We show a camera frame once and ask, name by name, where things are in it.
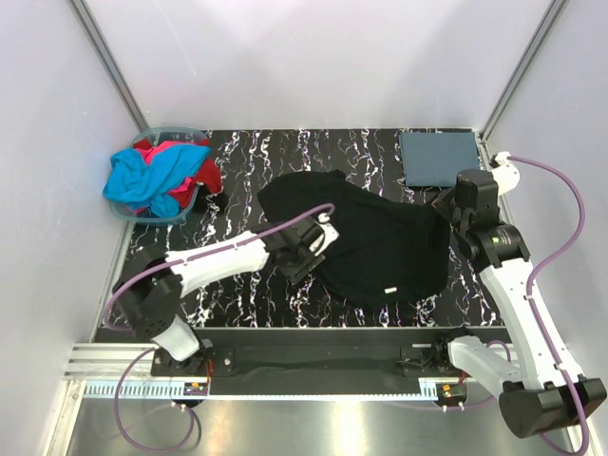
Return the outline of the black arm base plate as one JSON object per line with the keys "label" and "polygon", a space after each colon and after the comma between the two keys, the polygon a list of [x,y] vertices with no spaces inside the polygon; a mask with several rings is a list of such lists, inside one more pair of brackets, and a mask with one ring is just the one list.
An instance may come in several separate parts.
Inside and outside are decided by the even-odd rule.
{"label": "black arm base plate", "polygon": [[453,377],[439,364],[434,350],[448,336],[464,329],[211,329],[197,336],[212,343],[202,361],[181,368],[153,355],[151,372],[161,377],[195,379],[210,374],[211,381],[274,388],[348,392],[375,385],[394,389],[407,379]]}

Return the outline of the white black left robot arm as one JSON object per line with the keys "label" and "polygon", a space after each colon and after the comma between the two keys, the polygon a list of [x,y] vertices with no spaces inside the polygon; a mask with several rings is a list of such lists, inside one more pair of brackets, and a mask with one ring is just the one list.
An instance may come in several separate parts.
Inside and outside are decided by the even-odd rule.
{"label": "white black left robot arm", "polygon": [[138,268],[122,274],[109,306],[120,310],[127,329],[141,342],[157,346],[157,356],[183,375],[204,367],[212,343],[198,337],[178,315],[180,301],[224,278],[254,273],[271,265],[296,283],[324,259],[338,231],[327,214],[291,222],[259,224],[222,242],[161,256],[141,256]]}

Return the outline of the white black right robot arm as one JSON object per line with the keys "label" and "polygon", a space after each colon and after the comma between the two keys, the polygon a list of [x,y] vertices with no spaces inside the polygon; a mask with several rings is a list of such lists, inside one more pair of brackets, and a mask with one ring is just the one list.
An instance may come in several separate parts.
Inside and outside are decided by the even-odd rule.
{"label": "white black right robot arm", "polygon": [[585,222],[580,203],[574,234],[557,252],[534,264],[521,232],[501,220],[499,198],[520,181],[521,158],[493,157],[489,170],[458,174],[433,202],[449,221],[461,253],[485,285],[503,317],[518,362],[487,347],[472,331],[457,328],[435,338],[431,365],[449,377],[463,371],[497,399],[503,420],[519,438],[579,427],[580,452],[590,443],[588,417],[606,400],[598,378],[589,378],[563,343],[536,283],[540,271],[578,239]]}

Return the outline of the black t shirt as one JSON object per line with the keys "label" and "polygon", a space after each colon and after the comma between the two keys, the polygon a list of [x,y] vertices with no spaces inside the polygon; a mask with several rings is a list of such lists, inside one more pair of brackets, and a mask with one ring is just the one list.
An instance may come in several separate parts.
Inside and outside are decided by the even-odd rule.
{"label": "black t shirt", "polygon": [[329,292],[377,312],[447,286],[450,228],[429,204],[394,202],[347,181],[340,170],[273,179],[257,194],[265,218],[283,222],[324,203],[338,238],[313,269]]}

